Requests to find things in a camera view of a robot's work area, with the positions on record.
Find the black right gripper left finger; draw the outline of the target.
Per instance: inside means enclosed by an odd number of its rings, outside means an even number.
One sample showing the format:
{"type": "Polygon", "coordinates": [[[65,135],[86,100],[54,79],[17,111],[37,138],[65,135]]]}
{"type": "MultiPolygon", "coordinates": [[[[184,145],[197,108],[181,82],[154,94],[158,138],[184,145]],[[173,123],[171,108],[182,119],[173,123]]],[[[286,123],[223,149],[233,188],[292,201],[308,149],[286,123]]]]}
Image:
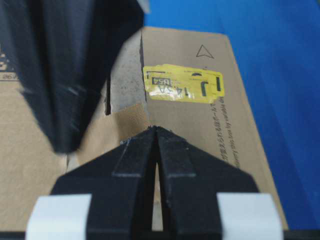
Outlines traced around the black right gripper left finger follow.
{"type": "Polygon", "coordinates": [[[37,199],[28,240],[136,240],[152,229],[156,129],[60,176],[37,199]]]}

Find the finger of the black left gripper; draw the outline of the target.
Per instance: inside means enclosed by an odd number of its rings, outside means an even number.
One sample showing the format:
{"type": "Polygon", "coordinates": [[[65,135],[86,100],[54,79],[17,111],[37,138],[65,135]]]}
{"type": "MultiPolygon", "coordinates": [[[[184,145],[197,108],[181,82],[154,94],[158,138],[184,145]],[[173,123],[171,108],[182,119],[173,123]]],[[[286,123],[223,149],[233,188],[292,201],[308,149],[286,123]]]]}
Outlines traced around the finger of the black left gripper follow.
{"type": "Polygon", "coordinates": [[[79,148],[124,42],[143,24],[136,0],[1,1],[1,46],[54,152],[79,148]]]}

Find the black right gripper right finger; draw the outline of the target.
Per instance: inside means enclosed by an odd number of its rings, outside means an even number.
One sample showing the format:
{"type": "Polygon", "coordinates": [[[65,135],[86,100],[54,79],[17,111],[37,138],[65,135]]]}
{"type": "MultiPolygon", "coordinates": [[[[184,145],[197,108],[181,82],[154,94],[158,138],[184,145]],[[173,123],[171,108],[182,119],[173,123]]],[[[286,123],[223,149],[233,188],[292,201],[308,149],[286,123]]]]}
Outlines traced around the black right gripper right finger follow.
{"type": "Polygon", "coordinates": [[[172,240],[281,240],[282,222],[254,178],[156,129],[163,228],[172,240]]]}

